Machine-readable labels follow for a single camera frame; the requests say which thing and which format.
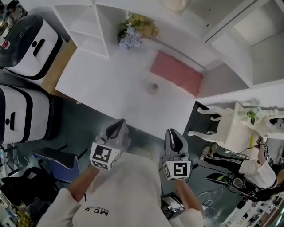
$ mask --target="white table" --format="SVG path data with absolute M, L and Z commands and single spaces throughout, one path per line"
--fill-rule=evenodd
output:
M 56 90 L 113 118 L 164 139 L 168 128 L 184 132 L 195 98 L 149 72 L 156 50 L 117 49 L 110 59 L 78 48 Z M 147 93 L 156 83 L 157 94 Z
M 6 27 L 6 29 L 4 30 L 4 32 L 3 32 L 3 34 L 2 34 L 2 37 L 4 37 L 4 38 L 6 38 L 6 36 L 7 36 L 8 33 L 9 33 L 8 27 L 9 27 L 9 26 Z

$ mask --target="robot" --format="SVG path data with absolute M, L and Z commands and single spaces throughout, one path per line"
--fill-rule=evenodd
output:
M 128 133 L 125 119 L 113 120 L 104 125 L 92 145 L 91 164 L 99 169 L 111 170 L 130 145 Z
M 99 169 L 111 170 L 126 151 L 131 139 L 125 119 L 113 120 L 104 125 L 93 143 L 91 164 Z M 189 177 L 190 161 L 185 138 L 176 130 L 168 129 L 165 134 L 162 166 L 168 180 Z
M 185 138 L 176 130 L 165 133 L 164 156 L 162 166 L 168 180 L 180 180 L 189 177 L 190 164 L 188 145 Z

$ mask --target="white box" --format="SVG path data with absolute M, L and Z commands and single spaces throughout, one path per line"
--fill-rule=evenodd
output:
M 190 161 L 166 161 L 163 168 L 168 180 L 181 180 L 190 175 Z
M 120 150 L 93 143 L 90 153 L 91 164 L 99 169 L 111 170 L 120 158 Z

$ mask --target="pink cloth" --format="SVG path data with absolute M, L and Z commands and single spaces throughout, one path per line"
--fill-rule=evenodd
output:
M 201 73 L 162 51 L 158 52 L 150 72 L 178 85 L 194 96 L 197 96 L 203 79 Z

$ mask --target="black stripe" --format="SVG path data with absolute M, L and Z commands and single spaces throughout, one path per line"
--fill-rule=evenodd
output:
M 8 177 L 9 177 L 9 176 L 12 176 L 12 175 L 13 175 L 14 173 L 16 173 L 16 172 L 18 172 L 18 169 L 13 170 L 12 172 L 8 173 Z
M 21 76 L 23 78 L 26 78 L 26 79 L 29 79 L 29 80 L 40 80 L 41 78 L 43 78 L 46 73 L 48 72 L 50 66 L 52 65 L 54 59 L 56 58 L 57 54 L 59 53 L 59 50 L 60 48 L 62 47 L 62 43 L 63 43 L 63 40 L 62 40 L 62 37 L 60 35 L 58 35 L 58 39 L 57 39 L 57 42 L 54 46 L 54 48 L 52 49 L 48 59 L 46 60 L 45 64 L 43 65 L 42 69 L 40 70 L 40 72 L 37 74 L 37 75 L 34 75 L 34 76 L 23 76 L 23 75 L 20 75 L 18 73 L 15 73 L 11 70 L 9 70 L 9 68 L 7 68 L 7 70 L 10 72 L 10 73 L 13 73 L 17 76 Z
M 35 57 L 37 56 L 37 54 L 38 54 L 39 50 L 41 49 L 41 47 L 43 46 L 44 42 L 45 42 L 45 39 L 41 39 L 39 41 L 39 43 L 37 44 L 34 52 L 32 53 Z
M 258 190 L 257 192 L 260 192 L 260 191 L 262 191 L 262 190 L 272 189 L 272 188 L 274 188 L 274 187 L 277 185 L 277 178 L 275 179 L 273 185 L 271 185 L 271 186 L 268 187 L 268 188 L 260 188 L 260 187 L 258 187 L 256 184 L 254 184 L 253 182 L 250 182 L 248 179 L 245 178 L 245 180 L 248 181 L 249 183 L 251 183 L 251 184 L 252 184 L 253 186 L 255 186 L 256 188 L 260 189 L 260 190 Z
M 6 101 L 3 90 L 0 88 L 0 144 L 3 144 L 5 135 L 5 111 L 6 111 Z
M 11 88 L 15 89 L 16 91 L 20 92 L 26 99 L 27 108 L 26 108 L 25 129 L 24 129 L 24 136 L 23 136 L 22 140 L 20 141 L 20 142 L 25 142 L 30 137 L 30 131 L 31 131 L 32 108 L 33 108 L 32 98 L 27 92 L 25 92 L 25 91 L 23 91 L 19 88 L 12 87 L 12 86 L 9 86 L 9 85 L 5 85 L 5 86 L 11 87 Z

